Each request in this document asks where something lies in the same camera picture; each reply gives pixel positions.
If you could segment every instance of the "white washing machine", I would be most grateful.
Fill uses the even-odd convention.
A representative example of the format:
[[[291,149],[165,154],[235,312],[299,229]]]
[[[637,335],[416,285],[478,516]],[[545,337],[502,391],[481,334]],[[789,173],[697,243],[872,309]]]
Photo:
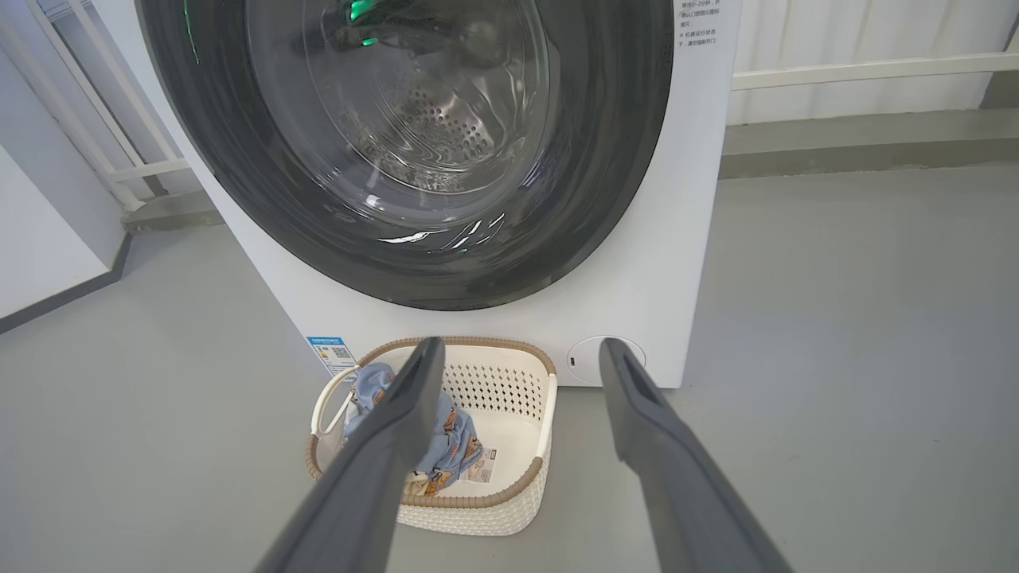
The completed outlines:
[[[525,341],[682,381],[739,0],[94,0],[237,241],[333,371]]]

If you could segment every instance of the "gray floor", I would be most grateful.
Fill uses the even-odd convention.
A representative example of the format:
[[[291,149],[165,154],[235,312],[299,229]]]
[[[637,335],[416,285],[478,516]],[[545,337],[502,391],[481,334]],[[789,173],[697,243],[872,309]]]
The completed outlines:
[[[798,571],[1019,568],[1019,169],[727,181],[669,394]],[[249,571],[311,485],[324,369],[225,227],[0,335],[0,571]],[[597,390],[508,538],[391,571],[651,571]]]

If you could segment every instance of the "clothing tag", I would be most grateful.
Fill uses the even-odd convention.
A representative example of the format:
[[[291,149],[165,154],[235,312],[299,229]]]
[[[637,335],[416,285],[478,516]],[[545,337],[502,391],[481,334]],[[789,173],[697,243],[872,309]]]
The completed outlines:
[[[329,369],[329,373],[333,376],[347,368],[354,368],[356,365],[351,351],[343,344],[343,338],[308,336],[308,343],[312,345],[315,353],[319,355],[322,363],[325,364],[325,367]],[[354,380],[357,377],[357,374],[351,374],[346,379]]]
[[[478,458],[471,467],[467,468],[467,480],[475,481],[477,483],[489,483],[492,480],[492,472],[495,471],[495,453],[498,450],[494,448],[484,448],[481,451],[481,457]]]

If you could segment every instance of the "white railing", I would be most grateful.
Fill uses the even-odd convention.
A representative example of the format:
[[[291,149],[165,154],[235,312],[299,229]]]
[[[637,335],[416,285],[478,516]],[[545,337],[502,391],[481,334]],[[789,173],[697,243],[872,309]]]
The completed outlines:
[[[860,19],[857,30],[856,43],[850,63],[789,67],[789,39],[796,15],[797,0],[787,0],[786,16],[782,29],[782,46],[779,51],[779,67],[735,73],[733,75],[733,90],[741,91],[758,88],[826,84],[830,82],[851,82],[855,80],[880,80],[1019,69],[1019,42],[1016,41],[1015,36],[1012,38],[1008,48],[1002,52],[959,56],[943,55],[948,32],[951,30],[952,23],[959,12],[962,1],[948,0],[945,11],[942,13],[928,57],[863,61],[863,48],[867,43],[868,33],[871,29],[874,3],[874,0],[866,0],[863,17]]]
[[[157,161],[146,161],[138,152],[138,149],[136,149],[127,135],[124,134],[123,128],[114,118],[113,113],[103,101],[103,98],[98,92],[96,92],[95,87],[92,85],[92,82],[90,82],[86,72],[82,69],[82,66],[78,65],[77,60],[71,53],[71,49],[64,42],[59,32],[57,32],[53,22],[47,17],[43,8],[40,7],[38,0],[26,0],[25,3],[28,4],[29,10],[32,12],[33,16],[35,16],[36,21],[39,22],[40,28],[46,34],[47,39],[49,39],[53,48],[57,51],[57,54],[59,54],[60,59],[63,60],[64,65],[67,66],[67,69],[70,71],[74,81],[82,87],[82,91],[85,92],[85,95],[92,104],[92,107],[96,109],[96,112],[99,114],[100,118],[102,118],[103,123],[110,131],[113,139],[116,140],[117,145],[123,150],[124,154],[130,160],[131,167],[121,169],[114,168],[113,163],[110,161],[110,158],[107,157],[103,148],[96,142],[93,134],[89,133],[81,118],[74,113],[72,106],[67,102],[64,95],[57,89],[52,79],[46,72],[45,67],[31,52],[25,42],[9,22],[0,20],[0,35],[2,35],[7,44],[12,47],[14,52],[11,54],[12,59],[14,59],[18,64],[22,73],[25,73],[30,84],[32,84],[34,89],[37,90],[37,93],[44,100],[44,103],[46,103],[50,112],[53,113],[57,122],[60,123],[61,127],[64,129],[64,133],[67,134],[67,137],[71,140],[77,150],[89,161],[107,189],[109,189],[113,196],[116,197],[116,199],[123,205],[124,209],[128,211],[139,209],[145,203],[140,201],[138,197],[136,197],[135,194],[125,185],[123,185],[124,181],[189,169],[190,166],[187,165],[187,161],[181,157],[177,157],[173,146],[170,145],[170,142],[166,139],[166,136],[163,135],[162,129],[160,129],[158,121],[156,121],[156,119],[149,112],[142,96],[128,80],[126,72],[121,67],[118,60],[114,57],[110,47],[107,45],[106,40],[103,38],[103,35],[99,32],[95,22],[92,20],[92,17],[86,11],[82,0],[67,0],[67,5],[69,6],[70,11],[73,12],[74,17],[77,18],[78,22],[81,22],[92,47],[95,48],[103,63],[116,81],[117,88],[123,92],[127,101],[130,103],[130,107],[142,120],[142,124],[145,129],[159,147],[160,153],[163,157]]]

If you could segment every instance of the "door glass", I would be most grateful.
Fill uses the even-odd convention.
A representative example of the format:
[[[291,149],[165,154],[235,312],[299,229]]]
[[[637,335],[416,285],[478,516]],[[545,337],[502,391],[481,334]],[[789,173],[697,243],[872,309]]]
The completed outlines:
[[[248,27],[286,143],[365,216],[463,224],[541,153],[549,69],[533,0],[250,0]]]

